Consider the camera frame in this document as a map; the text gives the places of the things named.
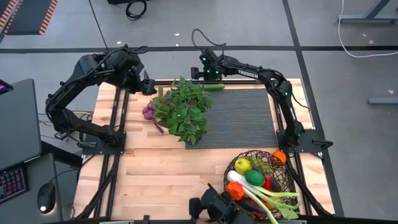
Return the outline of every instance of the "dark gray carpet mat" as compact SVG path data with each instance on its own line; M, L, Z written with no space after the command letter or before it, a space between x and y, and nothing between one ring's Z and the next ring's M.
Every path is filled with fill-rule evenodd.
M207 134L186 149L276 147L268 95L261 90L212 92L213 106L205 114Z

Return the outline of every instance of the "keyboard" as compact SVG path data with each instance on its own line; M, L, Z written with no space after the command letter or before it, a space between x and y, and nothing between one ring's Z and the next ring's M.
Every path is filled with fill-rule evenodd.
M0 172L0 203L28 191L24 166Z

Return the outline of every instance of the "gray floor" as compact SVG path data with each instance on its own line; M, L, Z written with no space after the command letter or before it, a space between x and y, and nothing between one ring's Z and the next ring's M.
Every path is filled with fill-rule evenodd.
M202 29L214 42L228 45L293 45L284 7L278 0L152 0L148 2L147 14L134 22L125 18L122 9L108 5L105 0L92 2L106 43L111 47L120 46L118 42L131 46L191 46L190 33L194 28ZM345 12L365 13L375 2L346 0ZM341 1L290 0L289 4L301 45L339 46L336 21ZM391 1L382 14L395 14L397 6L398 1ZM398 45L398 26L343 24L341 34L346 45ZM208 45L199 35L196 40L198 45ZM0 49L88 47L104 44L87 0L59 0L45 35L6 36L0 43ZM199 54L149 52L141 59L152 78L178 78L189 77L190 67L201 67ZM225 54L280 70L289 78L301 78L295 52L240 50ZM335 143L330 154L345 215L398 220L398 181L394 178L398 168L398 108L366 103L369 96L397 96L398 55L352 58L344 52L303 54L326 138ZM33 78L42 113L47 94L70 76L82 55L0 54L0 76L11 83ZM98 87L87 88L69 108L93 110L97 92ZM41 126L40 130L45 135L54 134L52 128ZM78 153L74 142L44 140ZM58 172L68 169L61 164L57 168ZM74 173L60 176L60 182L62 203L68 205L73 201Z

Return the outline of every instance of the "wooden tabletop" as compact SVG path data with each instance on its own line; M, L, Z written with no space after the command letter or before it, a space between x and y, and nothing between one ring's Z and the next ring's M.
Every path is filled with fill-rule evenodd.
M301 104L306 105L300 79L290 79L293 92ZM263 85L226 85L226 89L264 88ZM98 125L110 123L115 87L102 84L99 88L93 122ZM123 96L119 107L122 107ZM126 127L126 149L121 156L118 179L113 202L112 220L142 220L150 215L152 220L187 220L188 201L201 197L210 183L218 192L223 190L223 174L226 166L239 153L253 149L194 149L186 150L178 137L160 134L152 122L141 113L154 96L140 93L129 96ZM277 129L274 103L269 97L275 130ZM312 127L306 108L293 102L297 119L304 128ZM273 153L278 148L259 148ZM333 213L328 184L321 160L309 153L301 153L303 172L308 188L324 206ZM103 156L95 156L82 168L76 190L74 206L79 214L91 200L98 188ZM105 214L108 190L104 194L101 214Z

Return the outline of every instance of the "woven basket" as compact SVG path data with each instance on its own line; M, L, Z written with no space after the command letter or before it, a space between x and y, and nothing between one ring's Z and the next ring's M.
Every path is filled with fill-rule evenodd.
M264 151L252 150L244 153L240 153L237 157L235 157L231 163L229 163L228 167L224 173L224 190L226 190L226 186L229 183L226 176L229 171L234 170L235 161L240 158L248 158L254 157L256 159L262 159L266 165L269 166L271 170L271 176L281 185L282 192L291 192L294 191L293 180L290 178L290 175L287 173L287 168L285 164L283 164L278 158L274 157L272 154ZM287 205L295 205L295 200L291 197L281 197L280 202ZM252 211L248 211L246 209L241 208L246 211L248 214L251 214L252 218L256 222L260 223L269 223L269 219L267 215L263 215L261 217L257 217L253 215ZM270 209L271 213L274 215L275 219L280 220L282 215L276 208Z

